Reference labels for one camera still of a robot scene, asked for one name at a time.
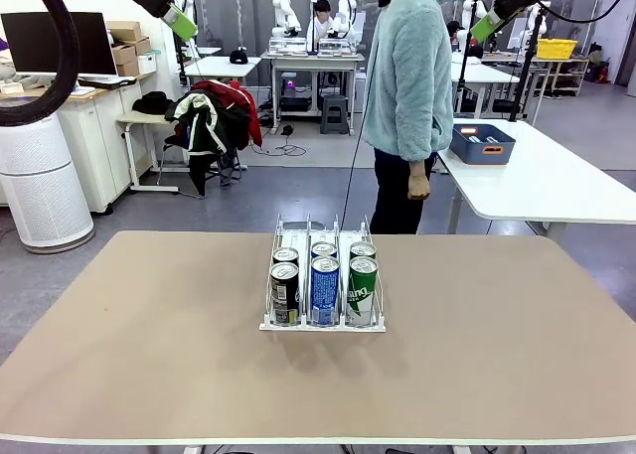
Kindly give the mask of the white cylindrical air purifier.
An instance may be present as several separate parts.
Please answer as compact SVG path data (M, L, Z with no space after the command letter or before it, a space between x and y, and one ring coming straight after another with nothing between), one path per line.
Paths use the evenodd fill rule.
M0 127L0 187L28 251L64 252L94 237L93 219L56 114Z

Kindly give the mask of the grey workbench with equipment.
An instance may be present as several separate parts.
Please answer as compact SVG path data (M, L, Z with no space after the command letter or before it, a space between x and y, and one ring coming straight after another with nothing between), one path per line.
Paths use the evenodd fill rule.
M316 55L284 55L263 52L260 57L269 63L271 69L271 100L272 100L272 127L269 133L274 135L279 127L282 116L317 117L318 111L318 75L326 73L342 73L347 76L346 89L348 99L348 128L351 135L355 134L354 116L356 102L356 72L359 64L365 61L365 57L357 53L351 56L321 56ZM280 75L285 72L311 73L311 106L306 112L282 111L280 109Z

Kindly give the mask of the person right forearm teal sleeve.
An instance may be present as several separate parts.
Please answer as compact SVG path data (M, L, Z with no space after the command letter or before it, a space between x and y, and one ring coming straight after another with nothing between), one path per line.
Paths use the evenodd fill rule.
M433 131L432 99L401 97L396 107L397 149L407 162L427 159L431 152Z

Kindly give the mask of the blue plastic bin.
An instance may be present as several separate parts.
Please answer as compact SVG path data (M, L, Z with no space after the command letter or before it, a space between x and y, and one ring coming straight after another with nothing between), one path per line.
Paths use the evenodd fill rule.
M476 135L482 143L476 144L467 140L467 136ZM500 144L486 141L493 136ZM467 165L507 165L514 150L516 140L491 124L455 124L450 150Z

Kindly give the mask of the yellow plastic crate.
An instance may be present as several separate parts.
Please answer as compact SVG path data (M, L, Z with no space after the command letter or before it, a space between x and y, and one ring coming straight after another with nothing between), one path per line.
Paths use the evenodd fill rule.
M577 41L567 39L539 39L536 57L540 60L569 60Z

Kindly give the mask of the dark white-striped jacket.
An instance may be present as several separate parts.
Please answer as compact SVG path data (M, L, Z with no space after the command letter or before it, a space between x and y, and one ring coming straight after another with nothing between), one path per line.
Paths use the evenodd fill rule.
M176 124L175 134L167 142L187 151L189 175L198 197L206 195L207 182L215 176L222 186L232 183L239 170L238 151L249 143L247 110L197 89L172 104L165 119Z

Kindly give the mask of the black hat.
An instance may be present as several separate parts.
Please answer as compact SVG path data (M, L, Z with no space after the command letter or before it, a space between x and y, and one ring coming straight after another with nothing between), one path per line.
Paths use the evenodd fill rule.
M164 115L172 106L174 101L163 91L150 91L137 99L132 110L143 114Z

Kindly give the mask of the large white side table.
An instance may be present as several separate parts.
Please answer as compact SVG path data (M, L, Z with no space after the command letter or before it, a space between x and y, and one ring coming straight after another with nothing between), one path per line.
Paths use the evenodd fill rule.
M456 232L463 204L484 220L523 222L554 241L573 224L636 226L636 192L528 123L454 122L493 125L516 144L506 165L468 165L451 150L439 154L455 186L448 233Z

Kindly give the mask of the seated person in white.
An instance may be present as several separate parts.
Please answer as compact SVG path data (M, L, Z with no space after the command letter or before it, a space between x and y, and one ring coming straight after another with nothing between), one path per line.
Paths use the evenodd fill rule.
M328 0L317 0L313 4L313 18L307 26L306 49L316 51L319 41L328 36L333 24L331 5Z

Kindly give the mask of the large cardboard box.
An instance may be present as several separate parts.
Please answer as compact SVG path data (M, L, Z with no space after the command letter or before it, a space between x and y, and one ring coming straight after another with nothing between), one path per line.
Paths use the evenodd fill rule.
M136 21L107 21L106 28L118 41L137 42L142 39L140 23Z

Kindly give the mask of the grey plastic stool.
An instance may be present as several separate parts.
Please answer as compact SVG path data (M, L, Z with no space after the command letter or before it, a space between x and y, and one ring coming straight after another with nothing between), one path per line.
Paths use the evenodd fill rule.
M331 94L323 98L320 133L342 135L351 133L346 96Z

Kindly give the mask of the person right hand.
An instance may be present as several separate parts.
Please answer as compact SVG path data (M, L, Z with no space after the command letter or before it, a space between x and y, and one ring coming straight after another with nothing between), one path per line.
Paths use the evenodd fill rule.
M409 162L408 198L413 201L424 201L430 194L430 183L426 175L426 161Z

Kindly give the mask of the wooden shelf unit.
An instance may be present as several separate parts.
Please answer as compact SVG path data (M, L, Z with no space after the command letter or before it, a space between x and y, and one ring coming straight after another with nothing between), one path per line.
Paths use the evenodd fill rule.
M587 74L589 59L572 57L568 60L533 58L540 76L538 89L544 96L578 96Z

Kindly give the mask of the small white rolling table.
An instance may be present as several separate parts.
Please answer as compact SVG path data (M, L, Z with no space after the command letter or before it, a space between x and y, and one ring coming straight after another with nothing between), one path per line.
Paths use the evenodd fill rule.
M164 186L160 184L161 176L163 175L163 167L159 164L156 154L156 143L151 133L147 129L151 125L169 125L170 122L162 115L146 114L138 111L131 110L126 112L122 116L118 117L116 122L122 126L122 138L125 142L129 173L131 178L130 190L132 192L145 192L145 193L167 193L172 195L179 194L178 186ZM158 174L158 179L154 185L142 185L140 183L140 175L137 172L136 160L134 150L132 147L132 128L134 126L140 126L142 128L145 147L150 154L151 166L149 170Z

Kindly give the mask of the white background table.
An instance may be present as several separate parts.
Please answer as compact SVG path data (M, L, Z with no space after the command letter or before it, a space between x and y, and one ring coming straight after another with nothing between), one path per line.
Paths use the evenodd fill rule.
M185 67L188 84L206 79L244 80L261 62L259 57L249 57L246 64L233 64L229 57L209 56Z
M454 116L467 118L502 118L503 112L495 110L496 101L513 99L520 82L517 76L479 64L451 65Z

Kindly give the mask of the red jacket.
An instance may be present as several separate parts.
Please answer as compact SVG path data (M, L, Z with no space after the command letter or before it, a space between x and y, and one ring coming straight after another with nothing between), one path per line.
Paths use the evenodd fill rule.
M229 82L222 82L216 79L202 80L194 83L191 86L191 90L208 91L226 108L230 108L234 104L245 110L249 116L248 137L257 147L262 147L262 133L255 101L251 93L243 88L237 80Z

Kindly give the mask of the thin black light stand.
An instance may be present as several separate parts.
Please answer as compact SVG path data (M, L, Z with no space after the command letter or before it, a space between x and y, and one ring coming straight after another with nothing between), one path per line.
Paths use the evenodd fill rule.
M462 60L462 65L461 65L461 70L460 70L460 76L459 76L458 83L457 83L454 112L459 112L461 110L461 105L462 105L462 101L463 101L463 92L464 92L464 88L465 88L465 73L466 73L467 60L468 60L467 53L469 51L470 43L471 43L471 39L472 39L472 35L471 35L471 32L470 32L470 29L474 25L475 20L476 20L476 14L477 14L477 8L478 8L478 2L479 1L478 0L470 0L470 2L471 2L471 14L470 14L470 20L469 20L469 25L468 25L468 29L467 29L468 38L467 38L467 43L466 43L465 50L462 53L463 60Z

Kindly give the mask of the person in teal fleece jacket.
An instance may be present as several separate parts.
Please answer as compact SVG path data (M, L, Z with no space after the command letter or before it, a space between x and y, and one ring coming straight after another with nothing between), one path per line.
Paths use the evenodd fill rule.
M398 154L396 107L401 97L432 99L433 131L426 175L453 131L452 50L442 7L451 0L379 0L370 50L362 134L373 148L377 201L373 234L415 234L424 201L408 198L409 166Z

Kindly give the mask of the thick black tripod stand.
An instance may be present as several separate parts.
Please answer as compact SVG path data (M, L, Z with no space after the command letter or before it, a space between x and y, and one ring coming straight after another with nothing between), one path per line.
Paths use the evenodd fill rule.
M510 114L509 121L515 122L517 120L517 116L522 110L522 98L525 92L526 83L528 80L528 76L530 73L530 66L532 63L532 59L535 56L537 43L540 35L542 35L546 31L546 27L544 25L544 20L546 17L547 11L542 2L534 4L530 7L530 17L534 18L532 25L532 32L530 34L530 39L526 43L522 43L521 50L524 51L524 63L522 66L521 75L519 77L519 83L517 86L517 91L515 95L515 99L513 102L513 109Z

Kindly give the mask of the black computer monitor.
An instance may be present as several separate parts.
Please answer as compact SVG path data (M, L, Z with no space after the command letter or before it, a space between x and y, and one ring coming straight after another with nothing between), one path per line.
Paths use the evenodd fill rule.
M79 39L79 74L117 76L103 15L72 12L71 16ZM6 13L0 19L18 73L54 74L58 70L61 50L48 13Z

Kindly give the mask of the small cardboard box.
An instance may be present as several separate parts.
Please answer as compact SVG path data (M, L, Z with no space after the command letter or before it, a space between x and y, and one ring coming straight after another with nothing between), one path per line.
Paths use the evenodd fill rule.
M139 65L135 48L130 45L119 45L111 48L116 71L119 76L138 76Z

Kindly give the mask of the person in black cap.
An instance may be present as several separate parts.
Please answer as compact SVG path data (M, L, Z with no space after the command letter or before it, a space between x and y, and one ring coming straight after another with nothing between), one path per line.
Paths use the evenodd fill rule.
M452 51L463 53L467 43L468 31L458 21L448 22L446 28Z

